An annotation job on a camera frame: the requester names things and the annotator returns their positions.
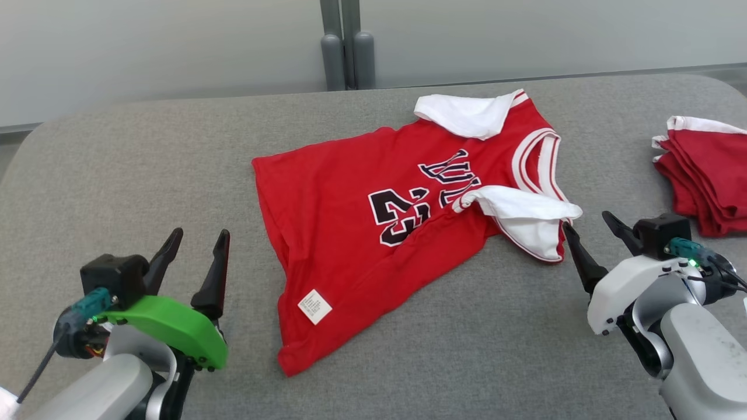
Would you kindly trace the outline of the red basketball jersey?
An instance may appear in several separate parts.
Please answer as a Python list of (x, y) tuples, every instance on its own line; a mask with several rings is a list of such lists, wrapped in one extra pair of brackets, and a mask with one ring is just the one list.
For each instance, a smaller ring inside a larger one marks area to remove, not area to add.
[(432, 94), (414, 122), (258, 157), (286, 282), (278, 364), (298, 375), (502, 235), (544, 263), (581, 217), (556, 181), (561, 136), (520, 89)]

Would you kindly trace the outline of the red basketball shorts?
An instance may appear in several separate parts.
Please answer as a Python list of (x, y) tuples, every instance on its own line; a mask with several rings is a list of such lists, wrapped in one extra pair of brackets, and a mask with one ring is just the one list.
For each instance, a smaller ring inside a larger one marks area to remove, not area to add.
[(704, 237), (747, 235), (747, 129), (672, 116), (653, 165), (671, 184), (674, 213), (693, 218)]

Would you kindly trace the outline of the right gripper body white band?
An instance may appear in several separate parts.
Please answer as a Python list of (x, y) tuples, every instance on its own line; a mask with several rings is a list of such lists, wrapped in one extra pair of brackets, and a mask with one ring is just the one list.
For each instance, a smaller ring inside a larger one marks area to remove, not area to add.
[(596, 285), (588, 306), (588, 324), (596, 335), (611, 332), (618, 317), (630, 309), (633, 324), (646, 331), (679, 304), (701, 304), (700, 279), (699, 269), (685, 258), (627, 258)]

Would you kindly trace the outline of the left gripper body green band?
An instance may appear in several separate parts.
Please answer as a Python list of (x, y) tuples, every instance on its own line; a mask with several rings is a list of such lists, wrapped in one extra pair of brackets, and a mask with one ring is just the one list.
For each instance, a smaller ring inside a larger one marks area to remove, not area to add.
[(129, 309), (110, 309), (98, 317), (125, 321), (142, 333), (191, 357), (203, 369), (226, 367), (228, 346), (214, 323), (191, 307), (170, 297), (144, 296)]

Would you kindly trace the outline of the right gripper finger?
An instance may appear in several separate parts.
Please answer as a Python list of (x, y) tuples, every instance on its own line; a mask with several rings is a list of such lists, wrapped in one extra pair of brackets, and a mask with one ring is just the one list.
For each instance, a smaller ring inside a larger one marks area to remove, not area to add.
[(562, 225), (564, 236), (568, 243), (571, 256), (576, 266), (577, 273), (586, 293), (594, 293), (596, 285), (605, 277), (609, 271), (598, 265), (581, 242), (581, 237), (570, 223)]
[(642, 254), (643, 245), (633, 229), (619, 220), (613, 213), (604, 211), (601, 213), (603, 220), (613, 233), (614, 237), (621, 239), (632, 256)]

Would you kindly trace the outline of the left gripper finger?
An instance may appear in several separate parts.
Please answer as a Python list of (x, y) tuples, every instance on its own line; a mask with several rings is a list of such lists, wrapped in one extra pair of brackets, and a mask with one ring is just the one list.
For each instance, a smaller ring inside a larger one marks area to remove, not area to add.
[(218, 323), (224, 313), (230, 242), (230, 232), (223, 229), (214, 245), (213, 261), (208, 274), (190, 301), (195, 311), (208, 317), (213, 323)]
[(183, 235), (184, 232), (181, 227), (173, 229), (161, 248), (153, 255), (149, 263), (149, 269), (144, 275), (146, 295), (155, 296), (158, 294), (166, 269), (176, 258)]

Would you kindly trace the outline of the grey partition post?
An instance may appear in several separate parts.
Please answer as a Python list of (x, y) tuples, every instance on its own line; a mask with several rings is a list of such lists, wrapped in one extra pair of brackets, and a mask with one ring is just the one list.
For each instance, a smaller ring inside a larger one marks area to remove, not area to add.
[(344, 91), (347, 84), (340, 0), (319, 0), (319, 3), (324, 30), (320, 45), (326, 90)]
[(360, 0), (340, 0), (345, 82), (349, 90), (376, 88), (373, 34), (362, 30)]

